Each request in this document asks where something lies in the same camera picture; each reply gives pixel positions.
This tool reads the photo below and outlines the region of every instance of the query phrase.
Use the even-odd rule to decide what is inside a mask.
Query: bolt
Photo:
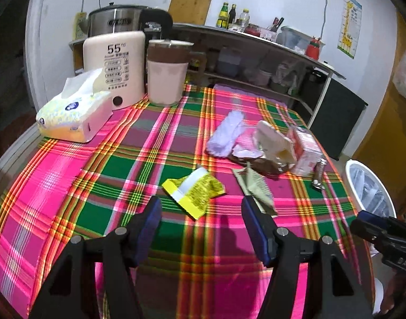
[[[321,239],[326,245],[331,245],[333,243],[333,239],[330,236],[323,236]]]
[[[281,236],[286,236],[289,233],[289,230],[287,228],[284,227],[279,227],[277,229],[277,234],[281,235]]]
[[[124,235],[128,230],[125,227],[119,227],[115,229],[116,235]]]
[[[76,245],[77,243],[82,241],[82,236],[80,235],[73,235],[72,238],[70,239],[70,242]]]

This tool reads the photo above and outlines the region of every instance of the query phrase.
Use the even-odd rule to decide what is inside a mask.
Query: crumpled yellow wrapper
[[[205,168],[181,179],[167,179],[162,187],[194,219],[206,213],[209,199],[225,193],[224,185]]]

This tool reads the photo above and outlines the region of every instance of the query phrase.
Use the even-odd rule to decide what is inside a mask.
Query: giraffe poster
[[[355,57],[361,29],[362,6],[355,0],[344,0],[342,25],[337,48],[351,58]]]

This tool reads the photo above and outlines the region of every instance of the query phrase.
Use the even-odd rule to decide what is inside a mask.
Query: plaid tablecloth
[[[105,235],[127,224],[156,194],[162,222],[135,275],[146,318],[256,318],[272,270],[256,259],[241,217],[243,194],[231,172],[240,166],[205,152],[232,109],[241,110],[251,125],[264,119],[281,132],[291,124],[304,127],[295,113],[262,98],[187,87],[178,106],[156,107],[144,99],[115,112],[86,145],[44,139],[0,199],[0,290],[21,316],[27,317],[73,234]],[[225,184],[227,193],[194,221],[160,184],[189,175],[198,164]],[[310,178],[287,173],[268,179],[279,214],[275,221],[301,237],[332,236],[370,297],[367,248],[351,237],[355,209],[331,163],[324,181],[326,191],[319,193]],[[293,318],[302,315],[306,272],[302,265]],[[107,317],[101,265],[95,273],[100,310]]]

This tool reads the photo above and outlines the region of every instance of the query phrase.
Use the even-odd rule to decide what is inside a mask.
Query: wooden cutting board
[[[169,13],[175,23],[204,25],[212,0],[171,0]]]

